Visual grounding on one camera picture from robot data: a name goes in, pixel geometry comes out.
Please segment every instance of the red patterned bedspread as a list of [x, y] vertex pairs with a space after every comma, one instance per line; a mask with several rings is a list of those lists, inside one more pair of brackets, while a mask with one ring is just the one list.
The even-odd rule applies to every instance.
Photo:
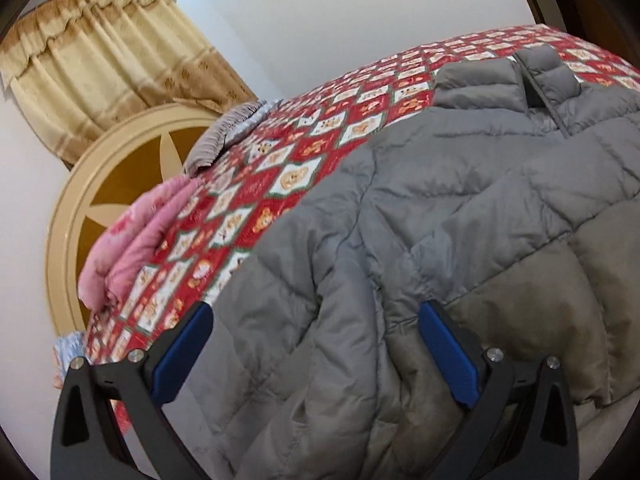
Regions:
[[180, 213], [129, 299], [92, 319], [89, 359], [119, 361], [133, 348], [148, 348], [193, 301], [213, 304], [276, 218], [367, 137], [431, 104], [434, 75], [445, 63], [505, 57], [543, 43], [579, 80], [640, 91], [640, 75], [628, 62], [531, 25], [417, 46], [289, 100], [206, 173], [206, 186]]

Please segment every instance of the pink blanket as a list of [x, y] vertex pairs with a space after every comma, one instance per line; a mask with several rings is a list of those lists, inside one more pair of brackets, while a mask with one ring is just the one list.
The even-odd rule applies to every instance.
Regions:
[[116, 305], [127, 298], [140, 269], [151, 260], [169, 227], [174, 223], [175, 217], [200, 184], [199, 179], [193, 179], [164, 204], [118, 259], [104, 280], [111, 304]]
[[153, 216], [191, 179], [175, 176], [137, 199], [89, 251], [78, 277], [78, 298], [94, 312], [108, 304], [105, 277]]

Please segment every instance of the gray puffer jacket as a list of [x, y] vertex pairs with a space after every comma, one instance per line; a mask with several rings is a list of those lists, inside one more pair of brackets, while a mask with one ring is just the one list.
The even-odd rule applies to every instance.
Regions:
[[462, 414], [416, 328], [560, 356], [576, 404], [640, 386], [640, 94], [549, 47], [450, 64], [224, 289], [190, 387], [219, 478], [412, 478]]

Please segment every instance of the beige curtain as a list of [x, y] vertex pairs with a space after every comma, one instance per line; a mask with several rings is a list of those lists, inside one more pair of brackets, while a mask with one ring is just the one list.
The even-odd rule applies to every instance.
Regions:
[[127, 117], [172, 100], [255, 98], [174, 0], [50, 0], [14, 24], [0, 73], [42, 142], [75, 163]]

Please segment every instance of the gray folded cloth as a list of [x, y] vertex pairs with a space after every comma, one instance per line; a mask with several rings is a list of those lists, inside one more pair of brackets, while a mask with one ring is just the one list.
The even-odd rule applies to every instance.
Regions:
[[201, 168], [208, 168], [218, 158], [225, 145], [226, 134], [254, 115], [267, 101], [247, 101], [216, 120], [196, 141], [187, 155], [182, 172], [194, 177]]
[[226, 134], [225, 145], [223, 146], [222, 152], [226, 152], [226, 150], [231, 148], [233, 145], [246, 139], [252, 131], [262, 124], [273, 110], [280, 106], [281, 102], [282, 99], [267, 101], [255, 114], [242, 123], [236, 125], [235, 128]]

